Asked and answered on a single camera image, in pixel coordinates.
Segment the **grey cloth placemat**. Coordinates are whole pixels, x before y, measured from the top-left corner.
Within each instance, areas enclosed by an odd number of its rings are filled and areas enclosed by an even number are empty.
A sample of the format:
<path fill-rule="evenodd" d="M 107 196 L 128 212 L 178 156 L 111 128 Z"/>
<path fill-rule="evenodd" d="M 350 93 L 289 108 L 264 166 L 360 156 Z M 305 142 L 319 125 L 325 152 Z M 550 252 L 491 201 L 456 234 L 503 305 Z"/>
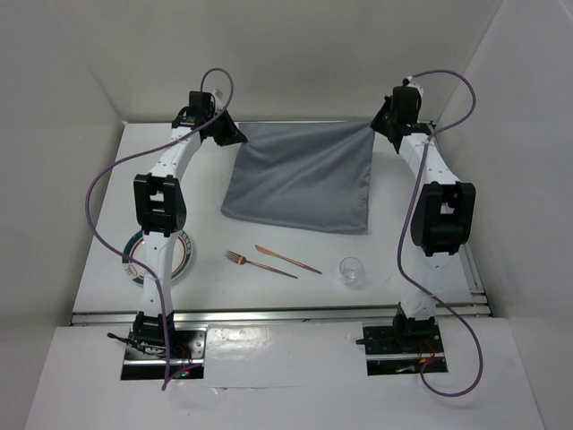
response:
<path fill-rule="evenodd" d="M 368 230 L 374 131 L 364 121 L 241 123 L 223 215 L 329 234 Z"/>

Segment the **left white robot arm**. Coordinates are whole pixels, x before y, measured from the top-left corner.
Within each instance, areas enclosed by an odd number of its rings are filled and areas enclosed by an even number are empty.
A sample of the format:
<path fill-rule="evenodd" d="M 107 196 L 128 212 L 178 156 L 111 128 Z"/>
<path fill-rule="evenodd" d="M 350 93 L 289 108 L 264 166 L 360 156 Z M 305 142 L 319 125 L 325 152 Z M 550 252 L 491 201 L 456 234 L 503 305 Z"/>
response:
<path fill-rule="evenodd" d="M 187 216 L 181 179 L 208 138 L 219 146 L 247 142 L 217 91 L 192 90 L 188 105 L 172 123 L 170 145 L 148 173 L 133 180 L 136 219 L 144 244 L 143 299 L 133 325 L 133 341 L 156 357 L 167 357 L 176 347 L 172 265 Z"/>

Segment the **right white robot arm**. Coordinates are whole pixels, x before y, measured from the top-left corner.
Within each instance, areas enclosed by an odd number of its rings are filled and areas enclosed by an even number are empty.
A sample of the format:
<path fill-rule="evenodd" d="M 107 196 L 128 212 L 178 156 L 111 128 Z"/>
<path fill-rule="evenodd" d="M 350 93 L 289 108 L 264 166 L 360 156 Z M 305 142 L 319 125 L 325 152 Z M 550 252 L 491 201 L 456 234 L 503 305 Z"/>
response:
<path fill-rule="evenodd" d="M 469 238 L 475 187 L 451 172 L 436 147 L 431 127 L 418 121 L 423 89 L 406 78 L 385 98 L 371 122 L 415 175 L 414 202 L 398 240 L 417 251 L 410 286 L 398 304 L 388 343 L 399 352 L 423 350 L 437 334 L 435 297 L 444 289 L 447 266 Z"/>

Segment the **clear glass cup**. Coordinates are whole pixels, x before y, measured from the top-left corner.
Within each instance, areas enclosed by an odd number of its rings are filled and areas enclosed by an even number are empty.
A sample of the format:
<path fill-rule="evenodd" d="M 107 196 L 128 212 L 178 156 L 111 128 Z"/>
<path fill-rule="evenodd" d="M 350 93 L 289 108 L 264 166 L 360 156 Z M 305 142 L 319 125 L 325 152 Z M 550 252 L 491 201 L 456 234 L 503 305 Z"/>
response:
<path fill-rule="evenodd" d="M 349 288 L 360 288 L 363 285 L 364 269 L 362 262 L 354 257 L 347 257 L 339 264 L 339 278 Z"/>

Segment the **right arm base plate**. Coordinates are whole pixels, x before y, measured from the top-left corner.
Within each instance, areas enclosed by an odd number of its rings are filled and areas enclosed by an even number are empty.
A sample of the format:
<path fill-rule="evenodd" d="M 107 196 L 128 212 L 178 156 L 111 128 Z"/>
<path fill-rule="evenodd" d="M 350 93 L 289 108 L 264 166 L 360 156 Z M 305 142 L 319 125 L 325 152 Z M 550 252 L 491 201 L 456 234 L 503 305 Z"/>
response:
<path fill-rule="evenodd" d="M 364 326 L 363 336 L 355 344 L 363 348 L 369 376 L 447 373 L 448 364 L 440 329 L 434 325 L 430 334 L 399 338 L 391 326 Z"/>

